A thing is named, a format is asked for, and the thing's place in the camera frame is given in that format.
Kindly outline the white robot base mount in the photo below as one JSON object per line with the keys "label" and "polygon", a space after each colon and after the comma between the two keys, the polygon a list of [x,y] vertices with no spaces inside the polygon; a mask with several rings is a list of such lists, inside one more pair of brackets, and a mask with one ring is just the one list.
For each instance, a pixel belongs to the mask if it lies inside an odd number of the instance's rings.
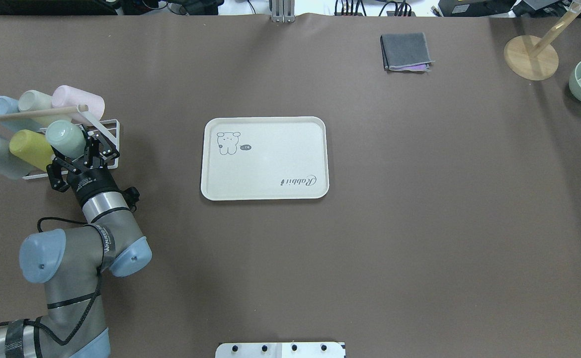
{"label": "white robot base mount", "polygon": [[346,358],[345,344],[340,342],[263,342],[225,343],[215,352],[216,358]]}

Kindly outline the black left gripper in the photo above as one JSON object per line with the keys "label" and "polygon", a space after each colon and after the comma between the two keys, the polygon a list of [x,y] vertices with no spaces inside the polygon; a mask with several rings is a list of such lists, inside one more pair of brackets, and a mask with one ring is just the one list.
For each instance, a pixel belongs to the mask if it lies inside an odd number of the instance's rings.
{"label": "black left gripper", "polygon": [[[102,132],[90,135],[84,131],[83,134],[83,170],[86,172],[78,173],[78,168],[71,161],[68,162],[66,157],[54,157],[46,166],[51,188],[58,192],[66,192],[68,188],[72,188],[81,207],[100,193],[117,192],[131,209],[135,209],[136,203],[140,201],[140,192],[134,186],[120,190],[109,172],[112,163],[120,156],[114,143]],[[68,173],[66,181],[63,179],[63,170]]]}

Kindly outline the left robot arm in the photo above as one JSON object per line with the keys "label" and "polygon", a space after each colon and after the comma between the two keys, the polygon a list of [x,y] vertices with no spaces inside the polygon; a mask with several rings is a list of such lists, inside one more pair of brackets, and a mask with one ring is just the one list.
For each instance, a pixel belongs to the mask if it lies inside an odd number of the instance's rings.
{"label": "left robot arm", "polygon": [[0,358],[107,358],[109,328],[102,305],[102,278],[132,275],[152,259],[133,212],[140,199],[132,186],[120,190],[107,167],[119,157],[104,130],[88,132],[81,157],[54,151],[50,185],[71,188],[85,223],[29,235],[19,251],[22,274],[44,285],[47,313],[0,323]]}

